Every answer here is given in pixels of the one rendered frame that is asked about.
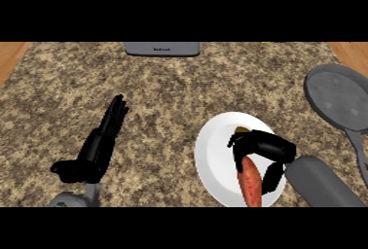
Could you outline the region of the grey frying pan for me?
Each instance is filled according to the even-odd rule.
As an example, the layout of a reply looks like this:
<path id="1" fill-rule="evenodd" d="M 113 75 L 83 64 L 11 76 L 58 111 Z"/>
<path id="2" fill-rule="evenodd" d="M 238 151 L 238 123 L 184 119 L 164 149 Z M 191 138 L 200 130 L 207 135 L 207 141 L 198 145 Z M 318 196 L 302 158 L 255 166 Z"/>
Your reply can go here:
<path id="1" fill-rule="evenodd" d="M 368 77 L 340 64 L 323 64 L 309 71 L 303 90 L 320 117 L 346 133 L 368 188 L 368 156 L 363 145 L 363 135 L 368 134 Z"/>

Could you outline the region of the grey flat appliance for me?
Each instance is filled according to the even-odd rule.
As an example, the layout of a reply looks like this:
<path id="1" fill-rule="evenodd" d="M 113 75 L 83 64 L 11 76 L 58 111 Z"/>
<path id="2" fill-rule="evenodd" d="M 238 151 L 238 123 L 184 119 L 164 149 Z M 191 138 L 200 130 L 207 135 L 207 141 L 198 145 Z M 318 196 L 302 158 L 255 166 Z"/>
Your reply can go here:
<path id="1" fill-rule="evenodd" d="M 198 42 L 125 42 L 129 55 L 141 56 L 197 56 Z"/>

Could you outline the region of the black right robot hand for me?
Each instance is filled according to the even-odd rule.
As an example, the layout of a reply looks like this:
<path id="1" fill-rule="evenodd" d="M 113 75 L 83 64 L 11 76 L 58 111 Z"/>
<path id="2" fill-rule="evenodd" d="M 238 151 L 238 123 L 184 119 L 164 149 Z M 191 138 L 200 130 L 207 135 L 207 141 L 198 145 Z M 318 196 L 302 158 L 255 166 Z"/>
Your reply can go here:
<path id="1" fill-rule="evenodd" d="M 296 157 L 296 145 L 278 135 L 253 129 L 234 133 L 228 147 L 234 149 L 238 173 L 243 173 L 241 159 L 252 154 L 274 162 L 263 175 L 262 194 L 274 192 L 284 176 L 284 165 L 292 163 Z"/>

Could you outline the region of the white plate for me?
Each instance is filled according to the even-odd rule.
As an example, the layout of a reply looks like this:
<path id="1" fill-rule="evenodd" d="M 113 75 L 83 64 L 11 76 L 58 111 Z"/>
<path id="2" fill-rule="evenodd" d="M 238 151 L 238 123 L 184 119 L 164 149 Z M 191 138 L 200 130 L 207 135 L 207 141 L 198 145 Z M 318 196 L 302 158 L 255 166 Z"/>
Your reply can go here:
<path id="1" fill-rule="evenodd" d="M 252 115 L 227 112 L 213 117 L 203 126 L 194 148 L 194 159 L 201 183 L 218 201 L 228 207 L 246 207 L 237 179 L 234 149 L 228 147 L 238 127 L 269 133 L 274 130 Z"/>

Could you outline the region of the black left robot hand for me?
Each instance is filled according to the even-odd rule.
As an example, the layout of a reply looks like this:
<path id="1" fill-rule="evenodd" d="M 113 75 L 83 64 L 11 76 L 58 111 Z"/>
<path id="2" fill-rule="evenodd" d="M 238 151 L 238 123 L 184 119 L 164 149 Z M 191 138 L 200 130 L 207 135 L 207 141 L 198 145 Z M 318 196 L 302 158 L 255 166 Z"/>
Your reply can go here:
<path id="1" fill-rule="evenodd" d="M 113 99 L 99 127 L 85 140 L 79 157 L 54 163 L 51 171 L 60 175 L 64 183 L 96 184 L 101 181 L 129 109 L 128 101 L 120 94 Z"/>

